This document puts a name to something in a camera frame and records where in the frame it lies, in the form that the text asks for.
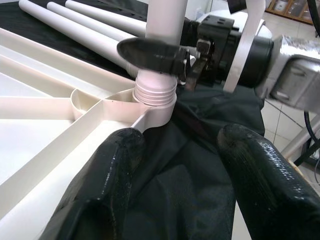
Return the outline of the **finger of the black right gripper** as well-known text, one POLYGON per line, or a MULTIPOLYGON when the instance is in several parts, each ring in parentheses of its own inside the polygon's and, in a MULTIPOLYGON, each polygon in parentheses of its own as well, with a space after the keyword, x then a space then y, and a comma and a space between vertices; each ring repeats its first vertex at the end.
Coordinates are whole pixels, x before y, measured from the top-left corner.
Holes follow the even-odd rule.
POLYGON ((128 38, 117 44, 118 54, 130 64, 158 73, 186 76, 191 69, 190 51, 151 38, 128 38))

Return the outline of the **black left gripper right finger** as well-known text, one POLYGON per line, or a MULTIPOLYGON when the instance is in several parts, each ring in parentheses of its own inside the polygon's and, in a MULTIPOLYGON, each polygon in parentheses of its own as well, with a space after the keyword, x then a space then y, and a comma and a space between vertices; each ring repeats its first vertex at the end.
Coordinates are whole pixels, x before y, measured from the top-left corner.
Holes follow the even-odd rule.
POLYGON ((319 239, 319 195, 268 139, 229 124, 216 142, 253 240, 319 239))

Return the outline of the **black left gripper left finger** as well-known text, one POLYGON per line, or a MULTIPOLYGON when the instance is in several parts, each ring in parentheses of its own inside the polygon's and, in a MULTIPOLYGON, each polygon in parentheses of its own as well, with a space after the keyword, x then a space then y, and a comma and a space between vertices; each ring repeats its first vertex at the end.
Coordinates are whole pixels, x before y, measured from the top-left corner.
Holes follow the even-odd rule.
POLYGON ((132 175, 145 151, 135 128, 113 132, 72 179, 44 229, 46 240, 120 240, 132 175))

